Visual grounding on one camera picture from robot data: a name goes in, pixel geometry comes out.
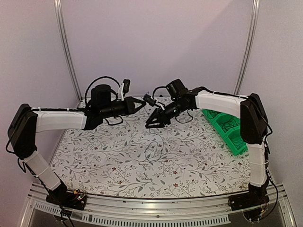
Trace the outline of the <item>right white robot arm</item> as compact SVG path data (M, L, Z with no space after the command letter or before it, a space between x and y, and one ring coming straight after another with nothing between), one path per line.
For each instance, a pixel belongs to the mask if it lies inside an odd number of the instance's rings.
M260 202L263 199L261 189L269 182L267 137L272 134L272 129L259 95L239 96L205 87L189 90L180 79L164 88L171 98L168 105L156 101L153 95L143 97L150 106L156 107L146 128L163 128L181 113L200 109L234 155L249 152L251 191L245 195L245 202L248 206Z

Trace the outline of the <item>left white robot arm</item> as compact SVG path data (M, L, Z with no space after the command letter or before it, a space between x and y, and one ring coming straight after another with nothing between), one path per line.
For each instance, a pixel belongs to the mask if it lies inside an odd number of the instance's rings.
M118 91L114 91L108 84L95 86L101 79L118 81L110 76L101 76L86 89L83 108L33 108L29 104L22 104L17 110L8 129L8 143L12 150L8 153L17 156L17 162L23 172L29 170L44 187L52 191L52 198L60 205L70 202L70 194L64 182L51 169L46 160L37 151L36 134L54 130L84 130L96 129L111 117L122 119L137 113L146 102L132 96L129 92L130 80L124 79L118 83Z

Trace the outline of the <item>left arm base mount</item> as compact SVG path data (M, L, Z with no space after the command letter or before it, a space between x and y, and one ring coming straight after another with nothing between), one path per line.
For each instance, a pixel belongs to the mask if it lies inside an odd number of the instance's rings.
M64 187L49 191L46 202L64 208L84 210L87 202L87 193L80 190L69 191Z

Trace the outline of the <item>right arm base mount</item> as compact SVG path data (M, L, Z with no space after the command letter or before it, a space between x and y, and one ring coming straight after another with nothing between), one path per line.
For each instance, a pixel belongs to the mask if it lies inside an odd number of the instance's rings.
M242 210L246 208L251 208L261 204L269 202L269 197L267 190L261 191L252 191L242 194L232 195L228 198L228 206L234 210Z

